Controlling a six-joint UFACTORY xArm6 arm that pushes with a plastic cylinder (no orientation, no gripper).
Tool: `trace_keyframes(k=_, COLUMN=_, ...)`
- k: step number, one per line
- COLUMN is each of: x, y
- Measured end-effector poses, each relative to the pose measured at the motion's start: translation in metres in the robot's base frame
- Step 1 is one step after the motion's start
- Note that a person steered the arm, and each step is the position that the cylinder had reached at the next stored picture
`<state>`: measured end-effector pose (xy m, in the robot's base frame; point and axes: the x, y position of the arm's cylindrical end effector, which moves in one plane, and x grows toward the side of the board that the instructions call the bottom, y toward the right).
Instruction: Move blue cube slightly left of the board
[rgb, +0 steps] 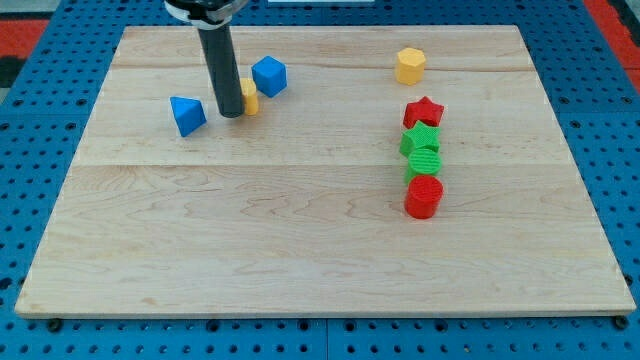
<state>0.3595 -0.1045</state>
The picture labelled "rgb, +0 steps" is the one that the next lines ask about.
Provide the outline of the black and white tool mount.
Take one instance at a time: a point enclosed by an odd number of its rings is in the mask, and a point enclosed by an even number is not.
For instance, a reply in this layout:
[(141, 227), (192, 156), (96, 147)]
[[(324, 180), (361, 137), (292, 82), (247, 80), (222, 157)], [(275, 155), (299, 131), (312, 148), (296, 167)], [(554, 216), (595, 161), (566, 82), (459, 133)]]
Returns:
[(228, 24), (248, 0), (165, 0), (167, 12), (200, 30), (216, 30)]

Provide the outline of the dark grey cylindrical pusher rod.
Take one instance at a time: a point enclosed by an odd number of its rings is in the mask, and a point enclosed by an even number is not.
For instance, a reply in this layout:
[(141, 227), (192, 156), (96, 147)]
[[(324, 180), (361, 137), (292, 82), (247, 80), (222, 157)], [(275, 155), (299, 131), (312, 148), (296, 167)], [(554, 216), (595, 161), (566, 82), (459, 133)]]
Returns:
[(245, 106), (230, 27), (225, 24), (215, 30), (199, 30), (198, 35), (218, 111), (225, 118), (237, 118)]

